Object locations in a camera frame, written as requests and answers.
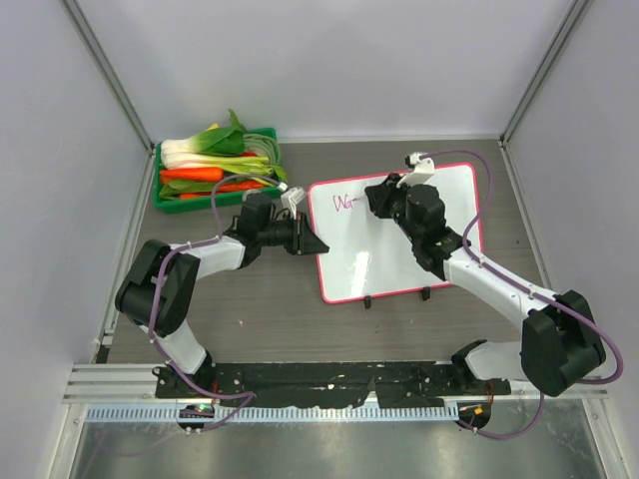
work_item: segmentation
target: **white wall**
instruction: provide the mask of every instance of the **white wall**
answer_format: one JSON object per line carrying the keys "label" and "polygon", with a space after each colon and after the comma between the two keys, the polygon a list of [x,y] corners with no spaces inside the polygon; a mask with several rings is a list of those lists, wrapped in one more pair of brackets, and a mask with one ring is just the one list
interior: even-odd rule
{"label": "white wall", "polygon": [[571,0],[81,0],[156,140],[499,134]]}
{"label": "white wall", "polygon": [[0,475],[40,477],[145,155],[56,1],[0,15]]}
{"label": "white wall", "polygon": [[621,346],[611,391],[639,451],[639,2],[593,2],[516,133],[514,160],[555,287]]}

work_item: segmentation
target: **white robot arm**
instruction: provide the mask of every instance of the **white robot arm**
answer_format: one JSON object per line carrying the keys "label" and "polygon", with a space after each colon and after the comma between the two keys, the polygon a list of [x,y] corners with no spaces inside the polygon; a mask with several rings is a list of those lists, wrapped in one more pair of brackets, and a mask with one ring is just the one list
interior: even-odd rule
{"label": "white robot arm", "polygon": [[446,225],[437,189],[424,184],[434,174],[432,159],[413,154],[406,164],[408,174],[390,174],[380,185],[364,189],[371,212],[401,228],[421,267],[470,291],[522,334],[521,341],[481,340],[454,354],[453,363],[465,369],[468,380],[527,379],[543,393],[557,396],[602,364],[606,355],[601,338],[569,314],[576,311],[594,323],[585,298],[574,291],[559,295],[490,261]]}
{"label": "white robot arm", "polygon": [[283,195],[288,210],[275,218],[273,200],[263,193],[248,195],[241,213],[220,239],[207,245],[166,244],[147,241],[134,260],[116,295],[116,308],[148,333],[158,274],[165,257],[178,248],[169,262],[154,327],[164,352],[193,382],[207,389],[211,385],[215,363],[194,337],[186,316],[198,279],[216,272],[251,264],[263,246],[281,245],[291,255],[328,252],[315,236],[304,213],[297,212],[300,189]]}

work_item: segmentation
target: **orange carrot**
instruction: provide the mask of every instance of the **orange carrot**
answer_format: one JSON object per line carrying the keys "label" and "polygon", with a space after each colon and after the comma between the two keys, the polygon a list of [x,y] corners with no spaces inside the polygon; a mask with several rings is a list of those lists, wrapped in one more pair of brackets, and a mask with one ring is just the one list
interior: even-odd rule
{"label": "orange carrot", "polygon": [[221,185],[218,188],[218,192],[220,193],[231,193],[231,192],[244,192],[246,190],[253,190],[258,188],[263,188],[265,185],[259,182],[255,182],[253,180],[247,180],[245,182],[240,183],[226,183]]}
{"label": "orange carrot", "polygon": [[175,168],[174,170],[160,170],[160,176],[171,180],[216,183],[224,177],[224,170],[215,167]]}
{"label": "orange carrot", "polygon": [[180,200],[192,200],[193,198],[209,197],[210,193],[180,193]]}

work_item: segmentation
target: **green tray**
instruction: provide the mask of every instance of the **green tray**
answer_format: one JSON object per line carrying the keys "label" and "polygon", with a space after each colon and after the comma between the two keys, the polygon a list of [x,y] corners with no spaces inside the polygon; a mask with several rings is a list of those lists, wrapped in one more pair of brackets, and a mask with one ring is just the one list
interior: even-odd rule
{"label": "green tray", "polygon": [[[274,128],[259,128],[251,130],[250,133],[278,139]],[[173,200],[163,201],[160,198],[160,190],[162,183],[160,182],[160,170],[162,169],[162,143],[156,145],[156,169],[153,177],[153,205],[162,210],[164,213],[184,213],[193,212],[195,210],[203,210],[211,207],[211,197],[193,198],[192,200]],[[261,193],[269,195],[271,198],[278,198],[282,193],[276,187],[267,187],[260,189]],[[242,202],[244,192],[220,193],[216,195],[216,205],[218,207],[226,207],[228,205],[238,205]]]}

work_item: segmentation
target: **leafy green vegetable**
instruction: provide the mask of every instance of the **leafy green vegetable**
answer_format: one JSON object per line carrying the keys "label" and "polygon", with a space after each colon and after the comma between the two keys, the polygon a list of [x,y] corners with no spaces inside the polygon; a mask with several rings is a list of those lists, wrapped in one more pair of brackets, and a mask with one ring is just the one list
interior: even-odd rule
{"label": "leafy green vegetable", "polygon": [[282,168],[280,165],[273,166],[273,171],[276,173],[276,175],[278,175],[280,181],[286,182],[289,179],[289,175],[287,175],[287,172],[285,172],[284,168]]}
{"label": "leafy green vegetable", "polygon": [[245,150],[244,134],[236,127],[206,130],[186,140],[165,140],[162,154],[195,153],[210,157],[233,157]]}
{"label": "leafy green vegetable", "polygon": [[210,157],[197,153],[168,153],[162,155],[165,168],[217,167],[219,165],[269,164],[268,157]]}
{"label": "leafy green vegetable", "polygon": [[160,198],[177,196],[180,193],[210,193],[215,183],[194,182],[187,180],[171,180],[160,190]]}
{"label": "leafy green vegetable", "polygon": [[269,157],[269,163],[271,163],[271,165],[282,164],[280,145],[271,137],[256,133],[245,133],[244,146],[247,150],[255,152],[258,155],[266,155]]}
{"label": "leafy green vegetable", "polygon": [[273,167],[263,165],[260,163],[246,163],[244,165],[219,164],[214,166],[221,168],[225,172],[234,173],[236,175],[253,174],[253,175],[263,175],[265,177],[269,177],[270,175],[273,174]]}
{"label": "leafy green vegetable", "polygon": [[245,127],[241,122],[240,119],[238,118],[238,115],[236,115],[236,112],[234,112],[233,110],[229,109],[229,120],[231,121],[231,125],[233,125],[234,127],[236,127],[238,130],[240,130],[242,132],[242,134],[245,134],[248,130],[247,127]]}
{"label": "leafy green vegetable", "polygon": [[244,134],[237,127],[215,128],[190,138],[193,153],[200,155],[241,155],[244,152]]}

